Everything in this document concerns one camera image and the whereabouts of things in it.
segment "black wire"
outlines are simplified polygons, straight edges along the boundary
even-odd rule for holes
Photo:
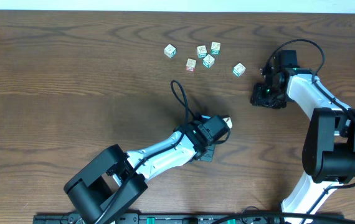
[[[76,223],[78,223],[79,221],[80,221],[80,223],[82,223],[82,217],[76,219],[76,220],[73,222],[73,224],[76,224]]]
[[[242,211],[241,214],[244,214],[245,211],[247,211],[249,208],[254,208],[254,209],[256,209],[256,210],[259,211],[259,208],[255,207],[255,206],[248,206],[247,208],[245,208],[245,209]],[[241,218],[240,221],[241,221],[243,224],[246,224],[248,220],[247,220],[247,221],[244,221],[243,218]]]
[[[332,103],[334,103],[337,107],[339,107],[345,114],[346,116],[355,124],[355,117],[353,116],[353,114],[348,111],[342,104],[337,102],[336,98],[332,98],[329,94],[327,94],[319,85],[318,82],[315,80],[315,76],[317,76],[318,72],[320,71],[321,67],[324,65],[324,61],[326,60],[326,56],[324,55],[323,49],[316,44],[315,42],[311,41],[311,40],[306,40],[306,39],[296,39],[296,40],[291,40],[288,42],[285,42],[284,44],[281,44],[281,46],[279,46],[269,57],[269,59],[266,62],[266,67],[269,65],[270,60],[272,59],[272,57],[277,53],[278,50],[280,50],[282,47],[286,46],[287,44],[293,43],[293,42],[307,42],[307,43],[311,43],[312,45],[314,45],[315,47],[317,47],[317,49],[319,49],[320,54],[321,54],[321,64],[318,67],[318,69],[312,73],[312,84],[315,85],[315,87]],[[312,207],[307,211],[307,214],[310,214],[317,206],[317,204],[320,203],[320,201],[323,199],[323,197],[325,195],[328,194],[328,192],[331,189],[349,189],[355,187],[355,183],[353,184],[347,184],[347,185],[340,185],[340,186],[330,186],[324,189],[323,193],[318,197],[318,199],[316,200],[316,202],[312,205]]]
[[[182,86],[181,86],[180,83],[179,83],[178,81],[176,81],[176,80],[172,80],[172,81],[171,81],[171,89],[172,89],[173,95],[174,95],[174,96],[176,97],[176,99],[180,102],[180,104],[182,104],[184,107],[186,107],[186,105],[187,105],[187,108],[189,109],[189,112],[190,112],[191,116],[194,118],[194,117],[195,117],[195,116],[194,116],[194,113],[190,110],[188,104],[187,104],[186,102],[183,103],[183,102],[181,101],[181,99],[178,97],[178,95],[176,94],[176,92],[175,92],[175,90],[174,90],[174,88],[173,88],[173,83],[177,83],[177,85],[179,85],[179,88],[180,88],[181,90],[183,89]]]
[[[306,39],[295,39],[295,40],[290,40],[288,42],[285,42],[284,44],[281,44],[272,54],[271,56],[269,57],[269,59],[266,61],[266,65],[264,67],[263,70],[266,70],[266,68],[269,66],[269,63],[270,63],[270,60],[272,59],[272,57],[278,52],[278,50],[280,50],[282,47],[286,46],[287,44],[290,44],[290,43],[294,43],[294,42],[307,42],[307,43],[310,43],[310,44],[313,44],[315,47],[317,47],[319,49],[319,51],[321,52],[321,58],[322,58],[322,61],[321,61],[321,64],[320,66],[318,67],[318,69],[316,70],[316,74],[320,71],[321,67],[324,65],[324,61],[325,61],[325,56],[324,56],[324,52],[323,50],[321,49],[321,47],[319,45],[317,45],[316,43],[314,43],[313,41],[311,40],[306,40]]]
[[[63,221],[63,218],[65,217],[65,215],[61,216],[60,218],[60,223],[59,224],[63,224],[62,221]]]
[[[180,88],[180,91],[182,92],[182,96],[183,96],[183,100],[184,103],[179,99],[179,97],[177,96],[173,84],[176,83],[178,85],[178,87]],[[189,109],[189,105],[187,103],[187,96],[186,93],[184,92],[184,89],[182,87],[182,85],[176,81],[176,80],[172,80],[171,81],[171,90],[173,92],[173,95],[177,98],[177,100],[179,100],[179,102],[182,103],[182,105],[184,106],[185,109],[185,115],[184,115],[184,127],[183,127],[183,132],[180,135],[179,139],[172,145],[167,147],[166,149],[160,150],[158,152],[155,152],[151,155],[149,155],[148,157],[143,158],[136,166],[135,168],[130,172],[129,176],[123,181],[123,183],[121,184],[120,188],[115,192],[113,198],[110,200],[110,202],[108,203],[108,205],[106,206],[106,208],[104,209],[103,213],[96,219],[94,224],[99,224],[99,222],[101,221],[101,219],[104,217],[104,215],[111,209],[111,207],[113,206],[113,204],[115,203],[116,199],[118,198],[119,194],[121,193],[121,191],[125,188],[126,183],[128,183],[129,180],[131,180],[133,178],[134,173],[136,173],[136,171],[146,162],[148,161],[150,158],[157,156],[163,152],[166,152],[170,149],[173,149],[174,147],[176,147],[183,139],[186,131],[187,131],[187,126],[189,124],[189,111],[191,112],[191,110]]]
[[[229,220],[236,220],[241,218],[251,218],[251,217],[278,217],[278,218],[309,218],[313,220],[329,222],[329,223],[340,223],[340,224],[355,224],[354,220],[347,220],[345,218],[333,218],[325,215],[309,215],[303,213],[285,213],[285,212],[254,212],[254,213],[245,213],[239,215],[231,215],[228,217],[221,218],[219,220],[214,221],[212,224],[220,224],[223,222],[227,222]]]
[[[221,141],[215,141],[214,144],[223,144],[223,143],[227,142],[227,140],[229,140],[229,137],[230,137],[230,128],[227,131],[226,138],[224,140],[221,140]]]

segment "small cube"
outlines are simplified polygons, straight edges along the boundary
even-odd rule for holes
[[[207,47],[205,45],[197,47],[197,56],[198,58],[204,58],[207,56]]]
[[[237,77],[239,77],[240,75],[242,75],[245,72],[245,67],[244,65],[242,65],[241,63],[239,63],[238,65],[236,65],[233,68],[233,73],[234,75],[237,75]]]
[[[166,46],[164,49],[164,53],[169,58],[172,58],[176,54],[176,48],[173,47],[171,44],[168,44],[168,46]]]
[[[197,63],[196,60],[194,60],[194,59],[188,59],[188,60],[187,60],[187,64],[186,64],[186,70],[187,70],[187,71],[194,72],[194,70],[196,69],[196,63]]]
[[[215,63],[215,58],[211,55],[207,55],[204,57],[204,61],[202,62],[205,67],[210,68]]]
[[[220,52],[220,43],[213,42],[211,45],[211,54],[219,54]]]

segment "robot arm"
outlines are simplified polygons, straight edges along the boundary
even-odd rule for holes
[[[287,101],[294,101],[310,119],[302,152],[305,171],[294,191],[282,201],[281,209],[283,212],[314,214],[336,190],[335,186],[347,184],[355,177],[355,126],[329,98],[354,116],[355,110],[336,99],[311,70],[300,68],[294,50],[277,53],[273,64],[263,69],[263,75],[265,83],[254,86],[251,98],[254,106],[280,109],[286,106]],[[348,141],[334,142],[334,136]],[[327,188],[331,190],[326,194],[324,190]],[[299,218],[286,218],[285,221],[303,222]]]
[[[181,103],[186,107],[187,120],[189,109],[183,90],[182,93],[185,103]],[[110,146],[68,181],[64,192],[84,223],[111,223],[148,188],[147,181],[170,168],[201,159],[208,148],[224,142],[219,139],[230,134],[231,127],[230,118],[197,115],[153,146],[127,152],[117,144]],[[104,173],[112,176],[120,186],[115,193],[102,177]]]

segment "wooden surface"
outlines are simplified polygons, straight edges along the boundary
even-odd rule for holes
[[[355,15],[0,11],[0,223],[73,210],[63,186],[104,148],[167,138],[184,118],[172,79],[193,110],[230,114],[232,135],[212,163],[161,174],[131,207],[277,209],[303,172],[309,120],[294,103],[271,110],[249,98],[267,57],[295,38],[322,46],[323,84],[355,108]],[[186,72],[196,47],[212,41],[222,45],[211,69],[197,60],[196,72]],[[173,59],[163,53],[168,44]],[[314,47],[289,48],[302,67],[318,66]],[[238,62],[247,67],[240,78],[232,73]],[[355,189],[335,192],[323,210],[355,219]]]

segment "black bracket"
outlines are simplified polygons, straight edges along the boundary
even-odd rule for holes
[[[132,172],[126,160],[127,155],[116,144],[106,148],[94,160],[86,165],[64,186],[74,207],[85,223],[93,223],[103,213],[115,194],[104,181],[102,175],[116,175],[122,182]],[[111,209],[102,218],[102,223],[112,222],[147,189],[142,175],[135,175],[121,189]]]
[[[214,156],[215,143],[229,130],[221,116],[215,115],[210,118],[203,118],[199,113],[196,113],[196,117],[188,124],[185,133],[196,150],[193,159],[211,162]],[[180,125],[173,131],[184,131],[184,128]]]
[[[355,117],[355,109],[348,109]],[[355,177],[355,124],[342,111],[315,108],[302,150],[305,172],[315,183],[339,181],[347,184]],[[339,131],[346,142],[335,142]]]
[[[253,87],[250,102],[253,106],[264,106],[272,109],[285,108],[290,99],[286,88],[290,76],[296,75],[299,68],[295,50],[281,50],[274,56],[273,61],[262,69],[264,83],[256,83]]]

